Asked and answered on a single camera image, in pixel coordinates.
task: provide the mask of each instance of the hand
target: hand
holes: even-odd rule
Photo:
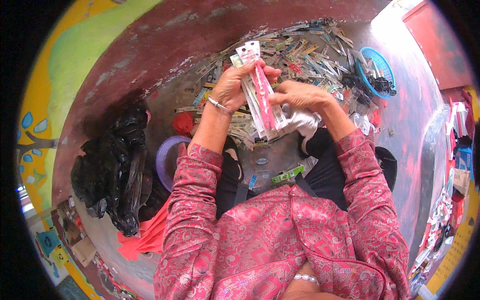
[[[266,66],[263,59],[259,59],[259,62],[270,84],[274,83],[282,71]],[[241,89],[241,80],[253,71],[255,65],[256,62],[252,61],[237,69],[234,67],[228,68],[214,87],[211,95],[212,99],[232,111],[239,109],[247,101]]]
[[[271,105],[289,103],[293,107],[316,112],[320,112],[325,103],[335,101],[324,89],[291,80],[282,82],[268,99]]]

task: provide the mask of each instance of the woman's left hand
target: woman's left hand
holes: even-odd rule
[[[269,83],[274,83],[282,71],[267,66],[263,59],[259,59],[259,62]],[[239,109],[246,102],[245,94],[241,89],[241,80],[253,71],[255,65],[256,62],[252,61],[240,68],[228,68],[214,87],[211,95],[212,99],[218,101],[221,105],[232,111]]]

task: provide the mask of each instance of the blue plastic basket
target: blue plastic basket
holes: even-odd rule
[[[362,53],[363,57],[366,59],[372,59],[375,65],[377,66],[378,70],[382,70],[384,73],[384,77],[386,80],[391,81],[392,84],[395,86],[395,77],[393,77],[392,69],[390,68],[390,65],[388,62],[384,59],[380,53],[378,53],[375,49],[372,49],[370,47],[364,47],[360,49],[360,53]],[[387,94],[386,92],[377,92],[373,86],[368,82],[367,77],[365,76],[365,73],[363,72],[363,69],[360,65],[360,60],[357,59],[357,73],[359,77],[363,79],[363,81],[366,83],[368,88],[372,91],[374,95],[377,95],[381,98],[387,99],[390,98],[391,96]]]

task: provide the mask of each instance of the red brocade shirt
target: red brocade shirt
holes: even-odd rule
[[[280,299],[306,259],[322,292],[347,299],[408,297],[408,246],[374,153],[360,130],[336,143],[348,211],[299,186],[251,198],[216,220],[223,157],[180,148],[156,299]]]

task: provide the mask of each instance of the silver bracelet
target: silver bracelet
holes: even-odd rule
[[[218,107],[218,108],[223,109],[223,110],[226,111],[229,115],[232,116],[232,115],[235,113],[235,111],[232,111],[231,109],[226,108],[225,106],[221,105],[221,104],[218,103],[217,101],[213,100],[212,97],[210,97],[210,95],[207,96],[207,99],[208,99],[208,101],[210,101],[215,107]]]
[[[308,274],[300,275],[300,274],[296,273],[295,276],[293,277],[293,279],[295,279],[295,280],[297,280],[297,279],[309,280],[310,282],[314,282],[314,283],[318,284],[317,278],[315,276],[310,276]]]

